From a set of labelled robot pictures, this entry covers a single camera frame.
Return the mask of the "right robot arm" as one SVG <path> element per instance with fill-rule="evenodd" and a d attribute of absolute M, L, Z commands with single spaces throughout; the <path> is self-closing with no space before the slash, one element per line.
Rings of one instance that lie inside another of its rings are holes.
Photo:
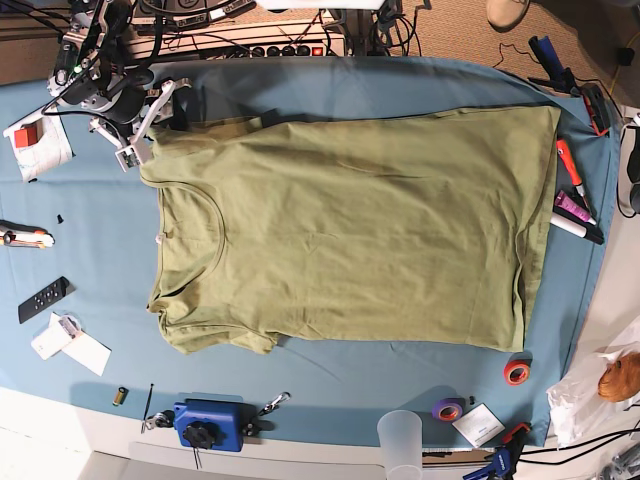
<path fill-rule="evenodd" d="M 151 15 L 152 44 L 134 58 L 125 34 L 142 10 Z M 136 162 L 151 129 L 189 127 L 178 92 L 191 82 L 158 80 L 151 71 L 174 22 L 164 2 L 72 1 L 70 13 L 48 83 L 52 99 L 38 111 L 41 117 L 87 116 L 92 132 Z"/>

